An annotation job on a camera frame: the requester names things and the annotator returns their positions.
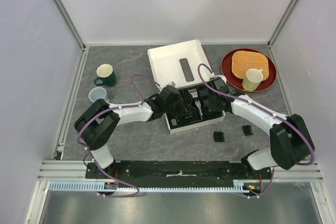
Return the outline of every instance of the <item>gray floor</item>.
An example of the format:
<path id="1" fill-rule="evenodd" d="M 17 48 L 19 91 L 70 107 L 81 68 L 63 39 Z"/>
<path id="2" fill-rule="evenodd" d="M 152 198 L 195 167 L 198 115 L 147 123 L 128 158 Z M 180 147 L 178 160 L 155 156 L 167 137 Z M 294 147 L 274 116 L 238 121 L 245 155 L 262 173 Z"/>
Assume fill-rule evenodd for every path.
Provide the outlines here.
<path id="1" fill-rule="evenodd" d="M 113 66 L 117 84 L 106 88 L 112 103 L 139 101 L 130 77 L 135 73 L 152 76 L 147 50 L 158 46 L 90 47 L 80 82 L 74 112 L 68 130 L 63 159 L 82 159 L 87 152 L 76 141 L 74 122 L 92 104 L 89 91 L 95 87 L 96 69 L 103 63 Z M 215 74 L 221 74 L 222 58 L 236 48 L 253 48 L 269 55 L 266 45 L 203 45 L 205 55 Z M 155 85 L 139 78 L 137 85 L 146 96 L 157 92 Z M 280 113 L 287 113 L 279 83 L 270 89 L 253 93 L 257 102 Z M 227 114 L 224 122 L 169 134 L 164 117 L 152 122 L 129 123 L 117 127 L 108 145 L 115 159 L 121 160 L 232 160 L 238 161 L 247 153 L 269 146 L 269 137 L 253 125 L 253 136 L 243 136 L 242 125 L 251 124 L 235 115 Z M 215 143 L 214 131 L 223 131 L 226 141 Z"/>
<path id="2" fill-rule="evenodd" d="M 41 224 L 322 224 L 309 184 L 272 184 L 260 199 L 250 200 L 226 193 L 104 199 L 50 191 L 42 216 Z"/>

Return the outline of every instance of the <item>white wall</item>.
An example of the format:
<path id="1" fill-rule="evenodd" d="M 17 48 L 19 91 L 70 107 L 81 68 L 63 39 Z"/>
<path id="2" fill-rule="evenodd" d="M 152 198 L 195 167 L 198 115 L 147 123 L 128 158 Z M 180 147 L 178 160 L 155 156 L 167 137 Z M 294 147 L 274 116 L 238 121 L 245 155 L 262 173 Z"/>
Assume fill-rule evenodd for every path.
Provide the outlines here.
<path id="1" fill-rule="evenodd" d="M 268 41 L 290 0 L 62 0 L 85 43 Z"/>
<path id="2" fill-rule="evenodd" d="M 0 223 L 23 223 L 80 49 L 51 0 L 0 0 Z"/>
<path id="3" fill-rule="evenodd" d="M 336 206 L 335 0 L 300 0 L 273 52 L 292 109 L 310 130 Z"/>

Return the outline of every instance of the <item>white box lid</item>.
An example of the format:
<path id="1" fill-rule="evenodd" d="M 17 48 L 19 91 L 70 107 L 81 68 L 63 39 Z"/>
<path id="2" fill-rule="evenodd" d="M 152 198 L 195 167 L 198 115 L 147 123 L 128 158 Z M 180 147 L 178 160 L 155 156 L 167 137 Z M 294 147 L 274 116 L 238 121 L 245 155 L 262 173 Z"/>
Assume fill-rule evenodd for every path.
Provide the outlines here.
<path id="1" fill-rule="evenodd" d="M 186 88 L 202 83 L 197 67 L 201 63 L 209 66 L 199 40 L 149 49 L 148 56 L 154 80 L 161 85 L 167 85 L 173 81 L 176 88 Z M 187 59 L 193 80 L 189 78 L 187 78 L 189 81 L 186 80 L 186 72 L 182 70 L 180 59 Z M 201 74 L 205 81 L 210 79 L 210 72 L 204 67 L 201 67 Z"/>

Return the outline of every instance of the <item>white cup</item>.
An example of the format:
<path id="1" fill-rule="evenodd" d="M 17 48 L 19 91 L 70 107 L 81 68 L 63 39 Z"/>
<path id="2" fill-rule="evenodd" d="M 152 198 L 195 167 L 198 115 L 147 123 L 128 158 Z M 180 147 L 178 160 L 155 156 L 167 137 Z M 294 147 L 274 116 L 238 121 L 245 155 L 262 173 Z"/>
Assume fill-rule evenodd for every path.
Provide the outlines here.
<path id="1" fill-rule="evenodd" d="M 98 99 L 104 99 L 107 103 L 110 103 L 107 98 L 107 92 L 103 87 L 95 87 L 89 92 L 89 99 L 91 102 L 95 102 Z"/>

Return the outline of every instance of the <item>stone-textured tabletop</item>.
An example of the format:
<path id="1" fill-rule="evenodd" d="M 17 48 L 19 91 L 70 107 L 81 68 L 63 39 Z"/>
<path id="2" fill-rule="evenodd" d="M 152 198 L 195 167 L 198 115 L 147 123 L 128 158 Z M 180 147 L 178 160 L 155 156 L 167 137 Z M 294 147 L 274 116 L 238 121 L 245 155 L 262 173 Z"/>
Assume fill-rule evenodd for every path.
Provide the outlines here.
<path id="1" fill-rule="evenodd" d="M 112 103 L 132 103 L 140 100 L 130 78 L 135 73 L 153 77 L 147 50 L 158 46 L 109 46 L 90 47 L 74 111 L 65 142 L 63 159 L 83 159 L 87 151 L 75 139 L 74 122 L 92 104 L 89 91 L 96 87 L 93 80 L 96 69 L 104 63 L 113 66 L 117 84 L 105 87 Z M 252 48 L 269 56 L 266 45 L 203 45 L 205 55 L 215 74 L 221 74 L 222 58 L 231 50 Z M 138 77 L 136 85 L 146 97 L 158 89 L 150 81 Z M 264 106 L 280 113 L 287 113 L 278 81 L 266 91 L 252 93 L 250 97 Z M 247 120 L 227 113 L 223 122 L 197 129 L 170 134 L 164 116 L 152 122 L 134 122 L 118 126 L 108 142 L 112 155 L 117 160 L 230 160 L 238 161 L 255 149 L 269 146 L 269 137 L 252 125 L 253 136 L 244 136 L 243 125 L 252 125 Z M 215 143 L 213 132 L 222 131 L 225 142 Z"/>

